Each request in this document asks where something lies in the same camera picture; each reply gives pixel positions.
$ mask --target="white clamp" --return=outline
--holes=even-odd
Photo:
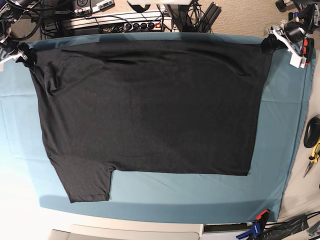
[[[290,60],[290,64],[294,67],[298,68],[305,68],[306,65],[306,61],[307,58],[304,56],[300,56],[297,51],[294,49],[295,46],[291,45],[291,43],[288,41],[288,39],[286,39],[285,37],[281,36],[281,32],[280,29],[277,26],[273,26],[273,30],[271,30],[270,32],[272,32],[276,39],[278,39],[279,41],[283,42],[286,47],[288,48],[288,52],[290,52],[291,55],[291,60]]]
[[[11,59],[14,61],[17,61],[18,58],[20,58],[20,57],[23,58],[24,60],[28,59],[27,56],[22,51],[19,51],[18,53],[15,53],[15,54],[5,54],[4,59],[1,59],[3,52],[4,52],[3,48],[0,48],[0,72],[4,71],[5,62],[7,62]]]

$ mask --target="white plastic part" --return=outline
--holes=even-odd
[[[4,49],[3,48],[0,48],[0,61],[2,61],[2,55],[4,54]],[[5,63],[1,63],[0,62],[0,72],[3,72],[4,71],[4,66],[5,66]]]
[[[9,60],[14,60],[16,61],[18,58],[25,56],[23,54],[23,52],[18,52],[17,54],[13,54],[13,55],[8,55],[6,56],[4,59],[1,59],[0,57],[0,72],[4,71],[4,64],[5,62],[8,62]]]
[[[278,39],[279,41],[283,42],[286,47],[288,48],[288,52],[290,52],[291,55],[291,60],[290,60],[290,64],[294,67],[298,68],[305,68],[306,65],[306,61],[307,59],[304,56],[300,56],[294,49],[294,47],[290,44],[290,42],[283,36],[281,36],[279,33],[279,28],[276,26],[273,26],[273,30],[272,33],[275,35],[276,39]]]
[[[131,5],[152,5],[152,4],[165,4],[165,5],[189,5],[192,0],[127,0]]]
[[[91,6],[92,12],[93,13],[99,12],[101,8],[106,8],[112,4],[115,4],[114,0],[103,0],[97,3],[96,6]]]

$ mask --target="blue clamp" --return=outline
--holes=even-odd
[[[242,233],[238,236],[236,236],[237,239],[244,239],[246,237],[249,237],[251,234],[253,236],[258,236],[261,233],[261,229],[260,229],[260,224],[258,222],[255,222],[252,226],[251,229],[245,233]]]

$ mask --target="power strip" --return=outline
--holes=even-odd
[[[152,21],[152,22],[146,22],[146,21],[134,21],[131,23],[125,23],[124,29],[125,32],[133,32],[134,30],[137,30],[140,32],[149,32],[150,30],[153,32],[161,32],[162,28],[162,21]]]
[[[157,9],[151,9],[145,11],[143,14],[137,12],[119,12],[119,13],[110,13],[110,14],[100,14],[98,15],[99,18],[95,19],[83,19],[83,18],[74,18],[69,20],[62,21],[63,27],[67,30],[70,29],[78,29],[78,28],[85,28],[85,27],[92,27],[96,25],[107,25],[107,24],[129,24],[130,23],[150,23],[156,22],[157,24],[161,24],[162,18],[160,17],[161,13]],[[172,18],[170,16],[165,16],[163,19],[163,24],[169,29],[173,29]],[[50,31],[55,31],[56,27],[54,23],[49,23],[46,28]],[[155,30],[160,30],[160,27],[155,26]]]

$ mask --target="teal fabric sheet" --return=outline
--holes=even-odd
[[[50,49],[135,40],[261,42],[255,37],[218,34],[124,33],[67,37],[31,46]],[[46,157],[29,70],[10,61],[0,72],[0,181],[6,186],[0,198],[89,216],[166,223],[250,222],[269,208],[270,220],[275,221],[302,135],[315,67],[315,60],[305,69],[289,62],[285,50],[273,55],[248,176],[116,170],[109,202],[71,204]]]

